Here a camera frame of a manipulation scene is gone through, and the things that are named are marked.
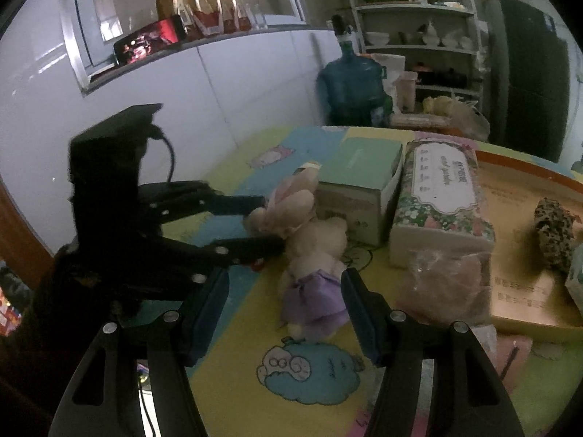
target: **cartoon sheep print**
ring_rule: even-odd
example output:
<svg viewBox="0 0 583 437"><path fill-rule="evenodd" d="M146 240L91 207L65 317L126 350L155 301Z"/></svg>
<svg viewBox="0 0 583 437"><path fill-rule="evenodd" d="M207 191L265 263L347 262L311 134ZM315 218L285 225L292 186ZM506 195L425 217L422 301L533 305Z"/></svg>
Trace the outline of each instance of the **cartoon sheep print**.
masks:
<svg viewBox="0 0 583 437"><path fill-rule="evenodd" d="M358 389L358 372L364 370L360 357L328 343L282 340L257 368L259 382L273 394L301 404L340 404Z"/></svg>

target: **transparent plastic bag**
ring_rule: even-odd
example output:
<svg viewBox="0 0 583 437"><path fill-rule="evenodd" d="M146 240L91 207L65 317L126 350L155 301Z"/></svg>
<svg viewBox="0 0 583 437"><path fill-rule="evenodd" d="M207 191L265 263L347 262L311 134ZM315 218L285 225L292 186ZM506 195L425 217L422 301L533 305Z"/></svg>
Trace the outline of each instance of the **transparent plastic bag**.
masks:
<svg viewBox="0 0 583 437"><path fill-rule="evenodd" d="M417 320L449 325L489 322L490 255L416 252L405 274L397 306Z"/></svg>

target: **black cable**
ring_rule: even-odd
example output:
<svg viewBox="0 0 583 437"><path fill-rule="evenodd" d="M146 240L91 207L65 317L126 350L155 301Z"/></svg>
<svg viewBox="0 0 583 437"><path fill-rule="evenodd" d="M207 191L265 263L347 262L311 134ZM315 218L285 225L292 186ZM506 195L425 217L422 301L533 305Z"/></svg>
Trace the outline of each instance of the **black cable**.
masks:
<svg viewBox="0 0 583 437"><path fill-rule="evenodd" d="M172 181L172 176L174 175L174 166L176 166L176 156L174 155L174 148L170 140L163 134L162 141L164 141L165 145L170 152L170 172L168 172L168 180L166 182L170 183Z"/></svg>
<svg viewBox="0 0 583 437"><path fill-rule="evenodd" d="M144 390L142 390L142 381L138 376L138 386L140 388L140 397L142 398L142 406L144 406L144 412L146 413L146 419L148 419L148 424L150 424L150 429L152 429L152 437L156 437L156 431L154 430L154 424L150 419L150 414L148 413L148 408L146 407L146 401L144 400Z"/></svg>

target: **tissue package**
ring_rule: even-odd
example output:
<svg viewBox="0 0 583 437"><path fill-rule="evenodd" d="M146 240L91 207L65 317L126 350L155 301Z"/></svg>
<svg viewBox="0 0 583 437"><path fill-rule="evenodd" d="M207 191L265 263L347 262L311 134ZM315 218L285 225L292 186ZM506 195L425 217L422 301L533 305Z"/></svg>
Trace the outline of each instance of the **tissue package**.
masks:
<svg viewBox="0 0 583 437"><path fill-rule="evenodd" d="M494 229L477 178L475 152L443 139L407 144L402 189L391 229L391 264L430 249L459 254L491 252Z"/></svg>

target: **bowl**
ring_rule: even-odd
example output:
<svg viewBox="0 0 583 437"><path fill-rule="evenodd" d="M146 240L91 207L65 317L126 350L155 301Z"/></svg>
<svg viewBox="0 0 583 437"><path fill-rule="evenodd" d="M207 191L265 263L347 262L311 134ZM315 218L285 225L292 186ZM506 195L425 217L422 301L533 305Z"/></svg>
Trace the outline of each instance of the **bowl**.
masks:
<svg viewBox="0 0 583 437"><path fill-rule="evenodd" d="M391 37L387 32L367 32L365 33L366 40L372 46L386 46L389 44Z"/></svg>

